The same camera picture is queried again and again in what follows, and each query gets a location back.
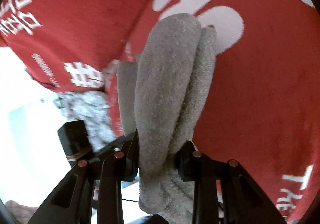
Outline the grey knitted small garment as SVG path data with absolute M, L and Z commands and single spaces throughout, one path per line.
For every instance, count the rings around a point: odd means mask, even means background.
M 193 137 L 217 54 L 213 28 L 175 14 L 152 28 L 137 61 L 118 67 L 123 131 L 139 135 L 139 207 L 169 223 L 192 220 L 194 183 L 181 180 L 173 159 Z

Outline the white grey patterned cloth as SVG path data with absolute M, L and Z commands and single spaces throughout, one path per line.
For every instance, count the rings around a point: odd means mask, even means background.
M 116 135 L 111 130 L 110 107 L 104 92 L 58 93 L 54 104 L 69 122 L 84 121 L 88 140 L 94 151 L 99 151 L 116 140 Z

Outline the red blanket with white print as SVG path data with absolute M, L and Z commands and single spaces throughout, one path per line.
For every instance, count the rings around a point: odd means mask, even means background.
M 213 81 L 195 127 L 212 159 L 236 158 L 287 223 L 319 190 L 319 0 L 113 0 L 129 53 L 188 13 L 217 33 Z

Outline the red pillow with white print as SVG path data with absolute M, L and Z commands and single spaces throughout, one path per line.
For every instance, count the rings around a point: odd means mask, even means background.
M 1 45 L 54 91 L 100 89 L 148 0 L 3 0 Z

